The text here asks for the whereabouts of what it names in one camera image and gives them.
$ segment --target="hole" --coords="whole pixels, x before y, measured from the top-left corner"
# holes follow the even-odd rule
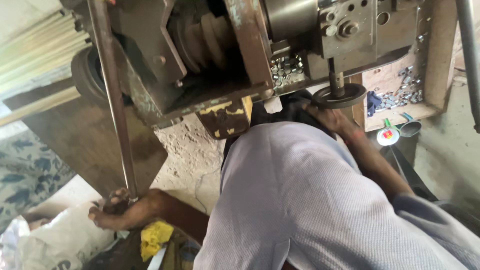
[[[389,20],[390,20],[390,13],[388,12],[382,12],[377,16],[378,25],[384,25],[388,23]]]
[[[327,14],[327,20],[329,22],[333,21],[335,19],[335,14],[333,14],[333,12],[330,12],[329,14]]]

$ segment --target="patterned fabric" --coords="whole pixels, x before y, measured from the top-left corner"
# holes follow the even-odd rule
[[[75,174],[31,130],[0,141],[0,233]]]
[[[478,269],[480,239],[426,200],[390,204],[352,155],[302,123],[232,145],[196,270]]]

